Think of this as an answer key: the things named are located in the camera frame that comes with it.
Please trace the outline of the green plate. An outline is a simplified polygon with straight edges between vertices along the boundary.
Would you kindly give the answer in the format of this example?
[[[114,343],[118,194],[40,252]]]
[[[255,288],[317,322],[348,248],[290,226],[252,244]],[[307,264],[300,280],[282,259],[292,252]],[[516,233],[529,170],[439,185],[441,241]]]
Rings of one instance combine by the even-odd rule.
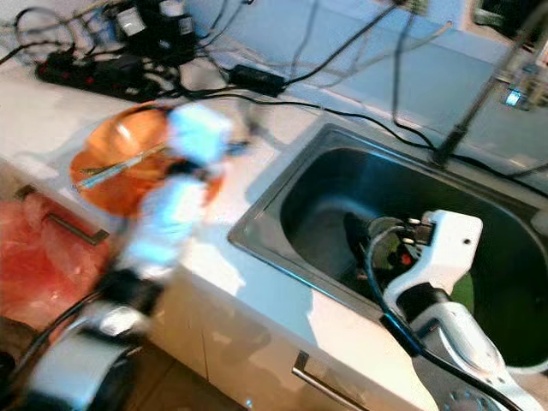
[[[470,271],[451,297],[470,310],[506,365],[548,367],[548,278]]]

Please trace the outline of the black charger with white labels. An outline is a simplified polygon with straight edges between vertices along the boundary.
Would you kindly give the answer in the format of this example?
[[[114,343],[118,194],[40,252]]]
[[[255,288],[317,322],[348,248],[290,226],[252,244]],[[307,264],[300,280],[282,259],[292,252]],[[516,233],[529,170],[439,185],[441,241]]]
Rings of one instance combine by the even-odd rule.
[[[175,66],[195,59],[197,34],[185,0],[122,0],[115,27],[126,54]]]

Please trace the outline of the metal tap valve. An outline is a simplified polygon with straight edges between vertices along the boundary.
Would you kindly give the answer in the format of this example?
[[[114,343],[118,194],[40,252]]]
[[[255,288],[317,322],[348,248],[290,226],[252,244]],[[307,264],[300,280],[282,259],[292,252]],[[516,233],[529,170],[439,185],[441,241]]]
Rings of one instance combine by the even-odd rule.
[[[501,105],[509,109],[528,112],[532,109],[533,80],[524,78],[506,83],[505,93],[501,97]]]

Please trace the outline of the red plastic bag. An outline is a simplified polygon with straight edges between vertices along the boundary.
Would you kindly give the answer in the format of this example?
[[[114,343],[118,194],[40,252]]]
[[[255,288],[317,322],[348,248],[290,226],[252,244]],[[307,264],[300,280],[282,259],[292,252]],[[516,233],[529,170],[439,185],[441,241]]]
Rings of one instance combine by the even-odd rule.
[[[42,194],[0,203],[0,316],[42,330],[90,293],[110,257],[97,228]]]

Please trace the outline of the orange plastic plate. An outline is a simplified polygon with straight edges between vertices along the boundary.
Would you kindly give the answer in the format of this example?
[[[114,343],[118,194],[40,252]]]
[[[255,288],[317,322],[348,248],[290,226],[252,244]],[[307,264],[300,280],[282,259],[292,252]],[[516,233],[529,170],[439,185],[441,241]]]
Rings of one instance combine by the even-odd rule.
[[[74,186],[89,179],[89,170],[106,167],[107,162],[99,159],[92,149],[83,149],[72,158],[68,173]],[[140,214],[140,202],[154,188],[164,184],[164,173],[169,162],[158,154],[152,159],[138,164],[135,172],[126,170],[120,175],[110,177],[92,188],[76,188],[78,195],[91,205],[113,217],[133,217]]]

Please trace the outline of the grey plate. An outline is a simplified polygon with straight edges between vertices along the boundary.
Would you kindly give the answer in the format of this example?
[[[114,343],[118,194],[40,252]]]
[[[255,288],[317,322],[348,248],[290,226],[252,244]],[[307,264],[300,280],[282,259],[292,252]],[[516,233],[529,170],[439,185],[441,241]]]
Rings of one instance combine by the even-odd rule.
[[[400,224],[396,217],[378,217],[371,222],[365,223],[360,234],[360,265],[364,266],[366,250],[369,242],[375,236],[383,234],[389,227],[395,227]],[[388,235],[384,241],[379,244],[372,254],[373,273],[376,274],[379,285],[384,288],[403,269],[401,263],[401,243],[394,235]]]

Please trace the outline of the long metal spoon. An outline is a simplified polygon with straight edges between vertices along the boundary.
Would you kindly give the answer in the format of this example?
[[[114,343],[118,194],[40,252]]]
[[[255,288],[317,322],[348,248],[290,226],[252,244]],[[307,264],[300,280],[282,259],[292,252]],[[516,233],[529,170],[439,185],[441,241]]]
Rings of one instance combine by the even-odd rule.
[[[77,191],[86,191],[87,189],[97,187],[98,184],[120,175],[126,169],[133,168],[135,165],[140,164],[140,162],[154,156],[154,154],[161,152],[165,148],[167,148],[167,145],[162,142],[162,144],[153,146],[121,162],[103,165],[103,167],[80,169],[80,172],[85,173],[86,177],[74,182],[74,187],[77,188]]]

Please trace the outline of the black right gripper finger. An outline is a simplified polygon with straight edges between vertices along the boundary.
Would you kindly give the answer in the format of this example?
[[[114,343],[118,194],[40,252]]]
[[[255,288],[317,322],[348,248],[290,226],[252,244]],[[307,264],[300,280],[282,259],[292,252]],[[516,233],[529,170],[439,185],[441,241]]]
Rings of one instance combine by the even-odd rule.
[[[371,231],[368,230],[368,222],[351,212],[343,215],[346,243],[354,258],[365,258],[369,243],[372,242]]]

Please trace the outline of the orange plastic bowl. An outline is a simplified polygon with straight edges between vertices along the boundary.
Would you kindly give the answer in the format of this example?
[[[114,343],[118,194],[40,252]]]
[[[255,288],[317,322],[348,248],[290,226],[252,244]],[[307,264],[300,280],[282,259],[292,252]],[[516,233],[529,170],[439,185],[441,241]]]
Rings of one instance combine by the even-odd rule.
[[[168,107],[144,104],[123,110],[99,124],[87,137],[85,149],[92,149],[99,159],[107,164],[114,164],[129,159],[140,152],[167,141]],[[167,149],[147,158],[152,159],[161,154],[168,162],[171,154]],[[137,171],[135,165],[130,172]]]

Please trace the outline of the black box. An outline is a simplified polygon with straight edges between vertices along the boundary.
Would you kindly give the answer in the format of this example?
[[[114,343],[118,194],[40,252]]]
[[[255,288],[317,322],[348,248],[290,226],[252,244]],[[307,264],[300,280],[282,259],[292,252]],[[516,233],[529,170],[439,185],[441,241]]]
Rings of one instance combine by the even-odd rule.
[[[515,38],[521,25],[538,5],[548,0],[478,0],[474,8],[473,23],[490,27],[506,39]]]

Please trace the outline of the white kitchen cabinet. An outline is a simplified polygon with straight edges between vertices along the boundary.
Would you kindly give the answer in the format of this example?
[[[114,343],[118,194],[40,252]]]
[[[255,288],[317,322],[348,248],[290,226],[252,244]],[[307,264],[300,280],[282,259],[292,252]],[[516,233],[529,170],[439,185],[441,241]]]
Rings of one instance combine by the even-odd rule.
[[[229,232],[289,160],[236,160],[184,249],[183,270],[154,317],[152,341],[239,406],[336,408],[298,379],[306,372],[372,411],[436,411],[411,360],[375,319],[229,241]]]

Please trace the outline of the stainless steel sink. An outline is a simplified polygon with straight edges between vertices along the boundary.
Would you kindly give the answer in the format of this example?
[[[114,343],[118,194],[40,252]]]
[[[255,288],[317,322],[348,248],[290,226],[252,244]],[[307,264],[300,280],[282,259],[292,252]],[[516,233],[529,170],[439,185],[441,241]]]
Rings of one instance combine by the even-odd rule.
[[[346,243],[343,215],[365,222],[406,219],[446,209],[483,223],[471,271],[504,279],[548,278],[548,235],[533,227],[540,202],[500,182],[438,170],[345,127],[323,126],[229,232],[229,241],[341,304],[378,320],[379,306],[359,278],[360,259]]]

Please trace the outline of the black power strip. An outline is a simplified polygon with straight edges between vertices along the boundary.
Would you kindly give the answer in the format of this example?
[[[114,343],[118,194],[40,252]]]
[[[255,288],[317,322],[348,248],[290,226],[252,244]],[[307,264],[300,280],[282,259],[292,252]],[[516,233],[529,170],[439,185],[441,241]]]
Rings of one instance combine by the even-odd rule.
[[[33,74],[51,85],[74,87],[134,103],[159,98],[170,85],[163,74],[132,55],[97,59],[77,57],[72,52],[52,52],[38,63]]]

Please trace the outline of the black power adapter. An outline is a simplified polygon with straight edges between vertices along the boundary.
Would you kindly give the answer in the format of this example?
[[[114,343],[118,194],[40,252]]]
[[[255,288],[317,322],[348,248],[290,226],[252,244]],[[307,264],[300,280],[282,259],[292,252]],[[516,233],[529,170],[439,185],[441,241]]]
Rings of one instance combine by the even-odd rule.
[[[278,97],[287,87],[287,81],[281,75],[246,65],[235,65],[228,74],[231,85],[266,97]]]

